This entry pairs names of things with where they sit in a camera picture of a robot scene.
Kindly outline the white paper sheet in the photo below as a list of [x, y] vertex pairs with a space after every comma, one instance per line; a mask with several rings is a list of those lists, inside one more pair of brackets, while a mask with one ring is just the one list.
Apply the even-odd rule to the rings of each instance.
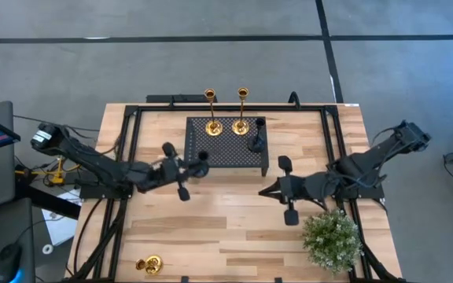
[[[73, 189], [69, 193], [63, 192], [62, 194], [59, 194], [58, 197], [81, 206], [82, 201], [79, 198], [79, 194], [79, 189]], [[51, 244], [53, 246], [60, 245], [74, 237], [78, 222], [76, 219], [58, 215], [57, 213], [46, 209], [42, 209], [42, 215], [46, 221], [46, 228], [49, 232]]]

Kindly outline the black support beam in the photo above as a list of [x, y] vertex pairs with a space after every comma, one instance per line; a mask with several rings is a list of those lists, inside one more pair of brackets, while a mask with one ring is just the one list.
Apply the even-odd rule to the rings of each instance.
[[45, 193], [30, 185], [17, 183], [15, 188], [15, 199], [28, 198], [31, 203], [41, 209], [77, 220], [79, 218], [80, 206], [67, 200]]

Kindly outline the black perforated metal shelf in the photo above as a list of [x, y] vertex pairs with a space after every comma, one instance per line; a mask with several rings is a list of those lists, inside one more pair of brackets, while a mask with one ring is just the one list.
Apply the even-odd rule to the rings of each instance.
[[257, 118], [266, 122], [265, 116], [244, 118], [249, 125], [247, 134], [237, 135], [230, 128], [223, 130], [218, 136], [210, 136], [206, 133], [206, 124], [210, 121], [208, 117], [188, 117], [183, 153], [185, 161], [195, 160], [200, 151], [206, 151], [211, 168], [259, 168], [261, 175], [266, 177], [269, 168], [266, 125], [262, 129], [265, 150], [253, 153], [248, 149], [248, 139], [256, 134]]

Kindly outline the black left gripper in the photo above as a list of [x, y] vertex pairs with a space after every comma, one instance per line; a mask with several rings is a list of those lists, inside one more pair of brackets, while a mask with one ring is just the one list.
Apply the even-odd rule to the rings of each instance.
[[157, 189], [161, 186], [169, 185], [173, 182], [178, 183], [178, 194], [181, 201], [190, 200], [190, 193], [185, 187], [185, 183], [192, 180], [203, 178], [202, 175], [189, 175], [187, 168], [201, 165], [199, 159], [190, 162], [183, 161], [173, 144], [165, 142], [162, 145], [165, 158], [159, 167], [152, 169], [147, 174], [147, 190]]

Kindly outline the tall gold candlestick holder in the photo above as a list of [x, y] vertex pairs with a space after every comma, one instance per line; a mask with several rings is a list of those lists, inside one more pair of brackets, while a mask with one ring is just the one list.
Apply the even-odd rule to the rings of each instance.
[[223, 125], [215, 118], [214, 106], [215, 91], [211, 88], [204, 91], [204, 96], [210, 105], [211, 120], [206, 124], [206, 133], [210, 136], [218, 136], [223, 132]]
[[241, 102], [240, 116], [232, 124], [232, 131], [237, 135], [244, 135], [249, 132], [249, 125], [245, 122], [243, 113], [244, 113], [244, 103], [246, 98], [249, 95], [249, 90], [245, 87], [238, 89], [238, 96]]

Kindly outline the black computer mouse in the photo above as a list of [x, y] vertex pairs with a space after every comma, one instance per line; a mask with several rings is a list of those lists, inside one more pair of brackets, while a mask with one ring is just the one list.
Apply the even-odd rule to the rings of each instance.
[[17, 278], [21, 252], [18, 243], [8, 244], [0, 251], [0, 283], [10, 283]]

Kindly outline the black mounting bar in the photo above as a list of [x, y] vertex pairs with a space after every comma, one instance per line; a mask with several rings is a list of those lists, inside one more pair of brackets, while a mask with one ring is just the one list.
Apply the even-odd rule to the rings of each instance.
[[146, 96], [147, 103], [208, 103], [203, 94], [151, 94]]

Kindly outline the dark grey desk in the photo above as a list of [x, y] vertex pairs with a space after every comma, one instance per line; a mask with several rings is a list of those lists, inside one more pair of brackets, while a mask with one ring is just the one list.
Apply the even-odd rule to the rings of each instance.
[[35, 283], [31, 201], [20, 199], [0, 206], [0, 251], [8, 244], [21, 247], [20, 269], [10, 283]]

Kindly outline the black aluminium table frame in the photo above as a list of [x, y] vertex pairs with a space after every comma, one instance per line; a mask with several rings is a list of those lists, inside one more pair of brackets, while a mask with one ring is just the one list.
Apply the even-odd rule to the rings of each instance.
[[[162, 144], [172, 143], [184, 153], [186, 118], [210, 116], [206, 103], [107, 104], [98, 135], [97, 150], [109, 149], [117, 139], [129, 108], [128, 141], [122, 141], [126, 160], [152, 162], [163, 156]], [[118, 258], [114, 240], [100, 259], [99, 277], [111, 270], [116, 282], [346, 282], [347, 274], [333, 276], [307, 261], [299, 241], [301, 224], [286, 226], [284, 206], [257, 195], [282, 171], [277, 157], [287, 155], [295, 175], [326, 169], [340, 153], [368, 150], [359, 107], [303, 103], [248, 103], [247, 116], [267, 119], [270, 165], [267, 177], [260, 169], [214, 168], [206, 178], [186, 184], [191, 200], [182, 202], [177, 185], [147, 194], [135, 193], [128, 201]], [[333, 114], [340, 120], [344, 143], [337, 143]], [[130, 150], [135, 117], [141, 117], [135, 150]], [[367, 244], [390, 273], [402, 277], [387, 215], [372, 200], [357, 200]], [[135, 264], [159, 255], [163, 270], [156, 276], [136, 270]]]

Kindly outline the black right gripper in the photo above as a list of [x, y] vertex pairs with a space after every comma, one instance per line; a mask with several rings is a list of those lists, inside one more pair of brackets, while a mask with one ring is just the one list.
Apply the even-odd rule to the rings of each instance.
[[305, 178], [291, 175], [293, 164], [288, 156], [278, 157], [278, 167], [284, 171], [282, 177], [259, 192], [262, 197], [269, 197], [286, 206], [284, 221], [287, 226], [299, 224], [298, 211], [294, 208], [294, 200], [311, 200], [311, 196], [305, 187]]

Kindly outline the short gold candlestick holder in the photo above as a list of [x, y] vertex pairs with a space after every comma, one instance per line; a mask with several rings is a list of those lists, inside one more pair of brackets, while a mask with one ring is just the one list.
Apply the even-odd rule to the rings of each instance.
[[158, 255], [151, 255], [146, 259], [140, 259], [136, 262], [136, 270], [142, 270], [149, 275], [158, 275], [164, 267], [162, 258]]

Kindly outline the green potted plant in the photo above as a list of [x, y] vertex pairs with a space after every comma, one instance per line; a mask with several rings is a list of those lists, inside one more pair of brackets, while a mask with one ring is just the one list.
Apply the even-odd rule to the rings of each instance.
[[359, 228], [340, 208], [307, 218], [302, 239], [308, 260], [332, 274], [351, 271], [362, 254]]

